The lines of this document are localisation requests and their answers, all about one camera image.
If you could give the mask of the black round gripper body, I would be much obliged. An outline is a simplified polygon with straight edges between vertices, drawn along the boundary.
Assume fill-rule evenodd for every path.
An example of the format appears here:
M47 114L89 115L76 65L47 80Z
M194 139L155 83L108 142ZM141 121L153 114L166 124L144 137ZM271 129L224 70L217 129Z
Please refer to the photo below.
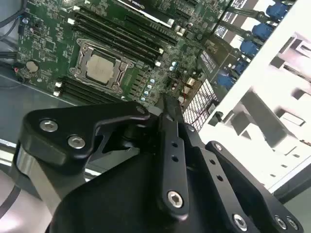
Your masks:
M159 209L156 157L143 153L72 191L58 206L50 232L213 233L212 218L207 215L212 205L201 206L202 196L211 200L207 185L199 185L198 172L187 160L186 172L190 204L187 218L170 218Z

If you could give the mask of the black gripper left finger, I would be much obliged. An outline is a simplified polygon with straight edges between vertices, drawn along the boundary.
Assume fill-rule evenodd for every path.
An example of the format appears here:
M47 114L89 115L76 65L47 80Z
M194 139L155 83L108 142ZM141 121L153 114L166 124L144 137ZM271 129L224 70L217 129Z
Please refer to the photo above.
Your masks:
M187 218L189 193L181 108L164 95L160 114L136 101L43 109L22 121L14 164L54 213L71 191L85 183L89 161L112 151L137 148L156 158L155 199L170 218Z

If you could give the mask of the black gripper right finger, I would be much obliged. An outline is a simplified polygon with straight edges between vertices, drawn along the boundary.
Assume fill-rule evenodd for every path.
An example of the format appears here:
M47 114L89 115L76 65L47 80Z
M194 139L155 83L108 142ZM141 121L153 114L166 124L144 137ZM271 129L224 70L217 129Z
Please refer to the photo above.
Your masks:
M200 186L207 185L207 215L215 233L302 233L298 219L271 194L222 144L204 144L184 122L180 102L170 98L170 114L186 144L186 160L195 166Z

